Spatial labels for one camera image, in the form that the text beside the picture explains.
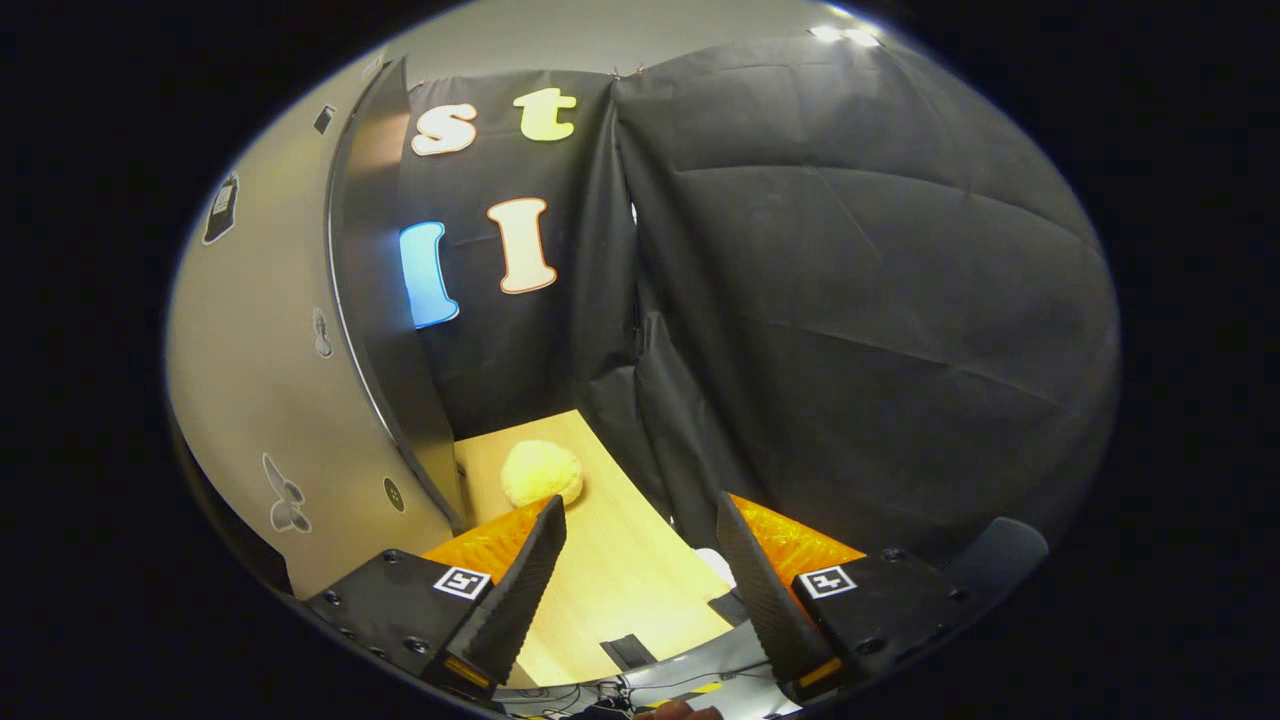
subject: wooden table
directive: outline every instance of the wooden table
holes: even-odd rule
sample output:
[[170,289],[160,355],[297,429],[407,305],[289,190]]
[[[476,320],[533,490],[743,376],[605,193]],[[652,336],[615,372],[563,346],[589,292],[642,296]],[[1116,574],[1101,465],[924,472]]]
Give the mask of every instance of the wooden table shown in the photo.
[[617,675],[600,643],[628,634],[662,661],[730,630],[707,605],[728,585],[654,511],[576,410],[454,445],[476,523],[511,511],[499,474],[522,439],[577,455],[585,483],[566,509],[564,548],[507,687]]

